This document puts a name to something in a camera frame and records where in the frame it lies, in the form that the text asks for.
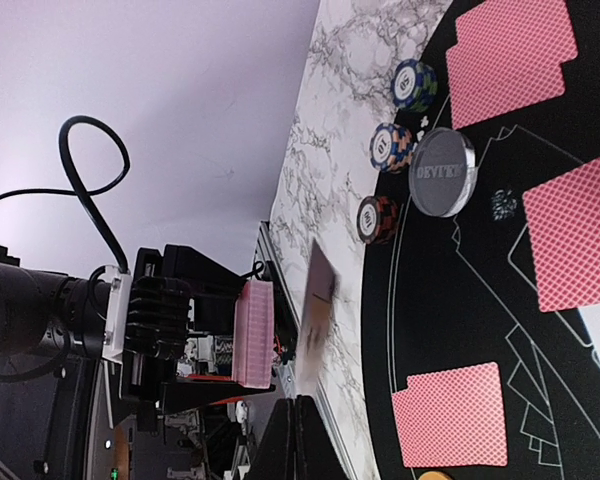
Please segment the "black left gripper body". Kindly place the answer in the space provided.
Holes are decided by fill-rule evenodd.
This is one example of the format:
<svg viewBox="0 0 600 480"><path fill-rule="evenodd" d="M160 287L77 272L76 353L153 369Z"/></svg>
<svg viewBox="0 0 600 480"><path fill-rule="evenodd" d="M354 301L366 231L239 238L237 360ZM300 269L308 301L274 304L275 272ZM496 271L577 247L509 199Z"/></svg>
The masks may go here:
<svg viewBox="0 0 600 480"><path fill-rule="evenodd" d="M232 359L226 380L177 373L191 339L230 332L233 357L236 302L263 269L239 275L188 246L139 249L133 273L116 273L109 295L105 359L120 367L107 386L110 427L135 415L139 430L154 431L160 415L274 390L271 380L268 389L234 382Z"/></svg>

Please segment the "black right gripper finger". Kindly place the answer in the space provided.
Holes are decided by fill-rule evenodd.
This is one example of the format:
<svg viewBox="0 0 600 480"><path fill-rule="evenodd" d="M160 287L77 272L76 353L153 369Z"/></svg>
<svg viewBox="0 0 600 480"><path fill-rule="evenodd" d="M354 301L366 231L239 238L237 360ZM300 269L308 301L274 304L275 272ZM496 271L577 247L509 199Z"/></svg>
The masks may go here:
<svg viewBox="0 0 600 480"><path fill-rule="evenodd" d="M276 402L245 478L347 479L313 397Z"/></svg>

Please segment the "red playing card deck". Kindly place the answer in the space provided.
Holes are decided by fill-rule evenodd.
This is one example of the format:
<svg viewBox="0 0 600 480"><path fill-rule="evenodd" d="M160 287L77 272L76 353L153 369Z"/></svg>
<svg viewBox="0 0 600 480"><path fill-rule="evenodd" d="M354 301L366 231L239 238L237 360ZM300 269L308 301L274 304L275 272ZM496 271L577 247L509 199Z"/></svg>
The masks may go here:
<svg viewBox="0 0 600 480"><path fill-rule="evenodd" d="M235 306L232 380L245 388L268 389L273 354L273 283L252 279Z"/></svg>

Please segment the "card edge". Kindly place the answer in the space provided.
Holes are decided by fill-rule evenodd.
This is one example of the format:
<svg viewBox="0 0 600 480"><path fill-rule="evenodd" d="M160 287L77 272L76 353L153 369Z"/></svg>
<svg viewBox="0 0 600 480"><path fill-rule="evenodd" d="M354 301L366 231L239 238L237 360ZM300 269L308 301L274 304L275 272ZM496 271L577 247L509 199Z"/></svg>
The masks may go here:
<svg viewBox="0 0 600 480"><path fill-rule="evenodd" d="M294 366L297 395L313 396L317 390L337 286L336 271L313 240Z"/></svg>

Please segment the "orange big blind button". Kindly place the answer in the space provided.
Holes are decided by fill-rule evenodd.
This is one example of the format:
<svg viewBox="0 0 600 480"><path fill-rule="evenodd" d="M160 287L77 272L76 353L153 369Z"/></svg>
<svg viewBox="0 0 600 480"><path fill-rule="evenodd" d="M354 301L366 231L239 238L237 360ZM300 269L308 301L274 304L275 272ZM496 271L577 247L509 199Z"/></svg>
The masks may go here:
<svg viewBox="0 0 600 480"><path fill-rule="evenodd" d="M431 480L475 480L479 475L472 469L430 469L420 474L419 479Z"/></svg>

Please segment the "red poker chip stack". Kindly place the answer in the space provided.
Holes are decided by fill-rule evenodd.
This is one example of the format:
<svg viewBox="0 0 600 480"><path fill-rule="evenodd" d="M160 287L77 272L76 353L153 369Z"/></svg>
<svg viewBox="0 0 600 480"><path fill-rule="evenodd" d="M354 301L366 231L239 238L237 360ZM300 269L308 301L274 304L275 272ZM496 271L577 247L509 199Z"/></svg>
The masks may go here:
<svg viewBox="0 0 600 480"><path fill-rule="evenodd" d="M356 228L358 236L367 245L387 243L395 234L399 210L386 196L367 196L358 208Z"/></svg>

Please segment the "black white poker chip stack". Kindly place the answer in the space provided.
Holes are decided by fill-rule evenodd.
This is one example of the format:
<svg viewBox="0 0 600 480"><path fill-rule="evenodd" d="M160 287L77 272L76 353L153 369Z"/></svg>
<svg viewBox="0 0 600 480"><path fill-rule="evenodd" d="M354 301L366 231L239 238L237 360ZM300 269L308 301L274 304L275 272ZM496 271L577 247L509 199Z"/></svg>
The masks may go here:
<svg viewBox="0 0 600 480"><path fill-rule="evenodd" d="M371 136L371 165L382 173L398 174L411 165L416 143L412 133L397 124L380 123Z"/></svg>

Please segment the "green poker chip stack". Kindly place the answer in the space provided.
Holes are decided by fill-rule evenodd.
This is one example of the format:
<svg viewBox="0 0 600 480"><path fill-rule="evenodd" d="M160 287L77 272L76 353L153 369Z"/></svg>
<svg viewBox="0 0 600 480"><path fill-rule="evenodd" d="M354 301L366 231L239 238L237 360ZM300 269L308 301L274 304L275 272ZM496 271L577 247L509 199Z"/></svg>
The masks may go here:
<svg viewBox="0 0 600 480"><path fill-rule="evenodd" d="M402 61L391 80L394 105L409 112L425 112L434 102L437 90L435 70L413 58Z"/></svg>

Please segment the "red burn card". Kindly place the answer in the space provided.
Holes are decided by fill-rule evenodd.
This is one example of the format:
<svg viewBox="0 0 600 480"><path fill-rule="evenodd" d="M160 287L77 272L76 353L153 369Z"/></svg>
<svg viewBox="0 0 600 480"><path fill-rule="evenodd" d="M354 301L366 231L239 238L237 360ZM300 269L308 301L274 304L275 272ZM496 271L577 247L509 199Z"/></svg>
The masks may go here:
<svg viewBox="0 0 600 480"><path fill-rule="evenodd" d="M539 309L600 304L600 157L523 194Z"/></svg>

